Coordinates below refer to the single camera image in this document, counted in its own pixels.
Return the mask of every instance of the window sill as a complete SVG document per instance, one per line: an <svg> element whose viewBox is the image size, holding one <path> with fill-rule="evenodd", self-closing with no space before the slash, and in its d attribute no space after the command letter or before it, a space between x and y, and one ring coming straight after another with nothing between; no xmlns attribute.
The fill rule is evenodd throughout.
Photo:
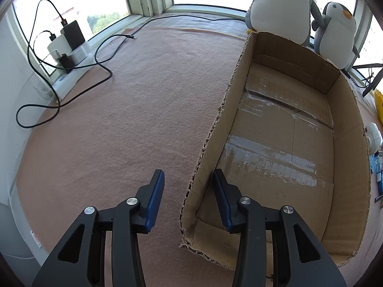
<svg viewBox="0 0 383 287"><path fill-rule="evenodd" d="M112 34L121 33L126 28L128 28L128 26L138 21L140 18L142 18L141 15L129 15L119 20L118 22L115 22L114 24L110 25L108 28L100 31L88 41L90 48L92 50L96 50L97 47L101 44L101 42L104 41L107 37L111 36Z"/></svg>
<svg viewBox="0 0 383 287"><path fill-rule="evenodd" d="M246 12L235 9L227 9L218 6L207 6L207 5L173 5L166 10L167 12L191 12L191 13L205 13L222 15L232 18L238 18L245 20Z"/></svg>

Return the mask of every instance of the penguin plush toy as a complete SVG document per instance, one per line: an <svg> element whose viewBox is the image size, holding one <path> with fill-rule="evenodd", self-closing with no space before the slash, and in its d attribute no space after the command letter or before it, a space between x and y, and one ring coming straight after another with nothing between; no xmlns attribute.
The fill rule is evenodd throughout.
<svg viewBox="0 0 383 287"><path fill-rule="evenodd" d="M339 69L343 69L350 60L351 52L359 57L354 43L357 23L345 6L335 2L327 3L322 18L323 27L316 19L312 22L313 30L316 31L314 50Z"/></svg>
<svg viewBox="0 0 383 287"><path fill-rule="evenodd" d="M307 46L310 41L310 13L323 27L322 14L314 0L253 0L246 13L246 26Z"/></svg>

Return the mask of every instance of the box flap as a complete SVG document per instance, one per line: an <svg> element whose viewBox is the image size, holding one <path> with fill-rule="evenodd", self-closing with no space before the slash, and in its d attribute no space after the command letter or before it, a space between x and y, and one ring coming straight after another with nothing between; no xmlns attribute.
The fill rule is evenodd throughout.
<svg viewBox="0 0 383 287"><path fill-rule="evenodd" d="M269 32L256 32L253 61L327 94L340 71L313 51Z"/></svg>
<svg viewBox="0 0 383 287"><path fill-rule="evenodd" d="M191 175L188 190L180 210L180 229L183 244L190 248L194 240L190 228L195 227L196 210L205 194L210 176L216 168L223 147L233 123L238 104L241 100L243 87L250 68L255 34L250 34L234 69L233 76L218 108L218 114L202 147L197 165Z"/></svg>
<svg viewBox="0 0 383 287"><path fill-rule="evenodd" d="M327 94L334 119L334 196L322 244L335 255L359 249L370 206L370 166L363 121L343 75Z"/></svg>

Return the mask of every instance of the yellow object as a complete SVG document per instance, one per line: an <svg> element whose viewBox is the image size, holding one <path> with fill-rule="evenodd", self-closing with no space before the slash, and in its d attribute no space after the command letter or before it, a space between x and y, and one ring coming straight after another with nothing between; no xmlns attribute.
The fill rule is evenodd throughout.
<svg viewBox="0 0 383 287"><path fill-rule="evenodd" d="M377 89L375 90L375 107L377 109L379 121L383 125L383 95Z"/></svg>
<svg viewBox="0 0 383 287"><path fill-rule="evenodd" d="M343 14L344 16L347 18L347 19L351 19L352 18L352 15L349 11L347 10L343 10Z"/></svg>

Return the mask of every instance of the tree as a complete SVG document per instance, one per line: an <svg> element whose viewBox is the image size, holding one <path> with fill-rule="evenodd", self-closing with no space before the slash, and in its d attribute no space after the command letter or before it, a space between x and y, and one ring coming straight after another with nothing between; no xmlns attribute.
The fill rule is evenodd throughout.
<svg viewBox="0 0 383 287"><path fill-rule="evenodd" d="M111 14L97 14L87 17L87 21L89 23L90 29L92 30L93 34L96 34L100 32L101 30L105 29L110 24L114 23L115 21L118 21L123 16L120 16L117 12L111 13Z"/></svg>

